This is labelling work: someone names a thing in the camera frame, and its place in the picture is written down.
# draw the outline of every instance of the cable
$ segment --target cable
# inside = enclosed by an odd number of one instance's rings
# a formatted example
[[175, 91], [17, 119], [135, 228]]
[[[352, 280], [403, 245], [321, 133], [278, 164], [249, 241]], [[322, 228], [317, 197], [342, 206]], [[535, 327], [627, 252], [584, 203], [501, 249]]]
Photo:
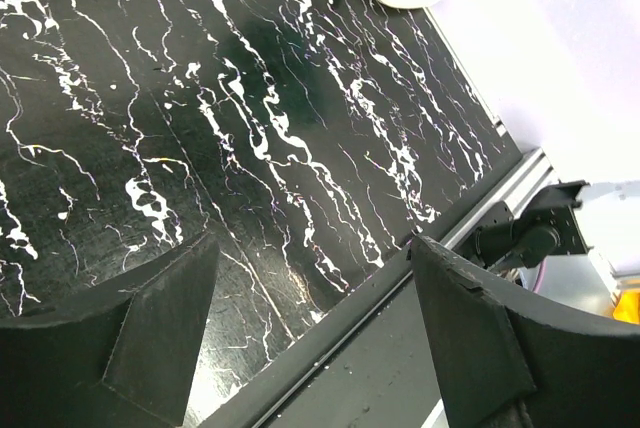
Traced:
[[542, 285], [542, 279], [544, 278], [544, 274], [547, 271], [547, 259], [545, 258], [540, 263], [540, 267], [538, 268], [538, 276], [536, 277], [536, 282], [533, 284], [534, 293], [538, 293], [540, 291], [540, 286]]

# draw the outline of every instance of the black plastic part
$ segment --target black plastic part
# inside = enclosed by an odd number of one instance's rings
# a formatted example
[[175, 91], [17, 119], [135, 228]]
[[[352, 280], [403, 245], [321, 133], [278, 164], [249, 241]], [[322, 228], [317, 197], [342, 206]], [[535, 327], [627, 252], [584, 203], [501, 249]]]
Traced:
[[640, 327], [509, 283], [416, 238], [422, 315], [449, 426], [640, 426]]
[[517, 220], [487, 225], [474, 233], [476, 256], [485, 268], [511, 254], [504, 268], [533, 268], [547, 256], [578, 255], [589, 251], [573, 210], [584, 181], [543, 188]]
[[0, 426], [180, 426], [213, 295], [201, 234], [159, 258], [0, 322]]

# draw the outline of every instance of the black table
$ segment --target black table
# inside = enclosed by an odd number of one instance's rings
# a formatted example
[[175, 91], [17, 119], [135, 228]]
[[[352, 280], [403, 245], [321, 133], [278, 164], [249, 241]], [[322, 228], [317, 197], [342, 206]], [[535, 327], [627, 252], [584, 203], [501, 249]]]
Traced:
[[0, 316], [208, 228], [191, 425], [518, 156], [374, 0], [0, 0], [0, 53]]

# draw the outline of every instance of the white vein pattern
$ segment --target white vein pattern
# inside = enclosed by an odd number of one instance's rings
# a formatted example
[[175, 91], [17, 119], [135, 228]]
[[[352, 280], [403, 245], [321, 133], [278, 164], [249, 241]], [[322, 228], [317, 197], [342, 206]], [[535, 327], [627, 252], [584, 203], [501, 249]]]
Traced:
[[3, 316], [212, 230], [209, 416], [513, 149], [423, 15], [0, 0]]

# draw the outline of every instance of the orange object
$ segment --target orange object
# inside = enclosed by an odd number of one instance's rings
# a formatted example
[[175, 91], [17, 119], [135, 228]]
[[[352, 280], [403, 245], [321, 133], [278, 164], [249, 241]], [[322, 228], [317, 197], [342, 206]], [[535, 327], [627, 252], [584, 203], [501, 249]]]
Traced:
[[618, 306], [613, 310], [613, 317], [618, 321], [640, 325], [640, 292], [628, 291], [623, 293]]

